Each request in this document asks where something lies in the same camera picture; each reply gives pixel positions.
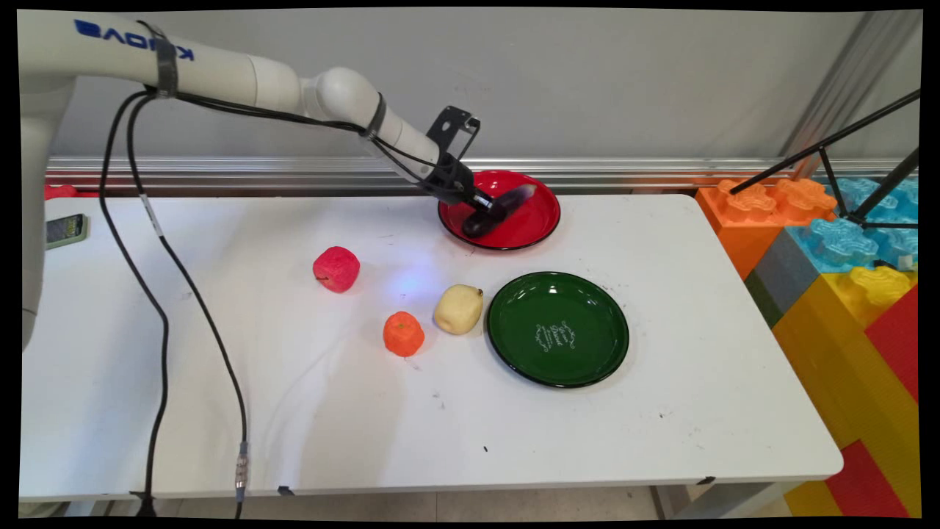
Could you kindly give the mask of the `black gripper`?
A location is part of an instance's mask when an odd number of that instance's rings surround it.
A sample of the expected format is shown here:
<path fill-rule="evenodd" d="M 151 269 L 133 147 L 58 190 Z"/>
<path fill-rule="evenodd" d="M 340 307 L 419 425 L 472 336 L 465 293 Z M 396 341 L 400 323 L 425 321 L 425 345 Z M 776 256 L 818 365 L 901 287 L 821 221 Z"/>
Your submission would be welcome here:
<path fill-rule="evenodd" d="M 432 171 L 422 177 L 422 188 L 443 204 L 474 207 L 474 213 L 493 222 L 503 222 L 507 218 L 504 198 L 479 190 L 474 184 L 473 171 L 446 151 Z"/>

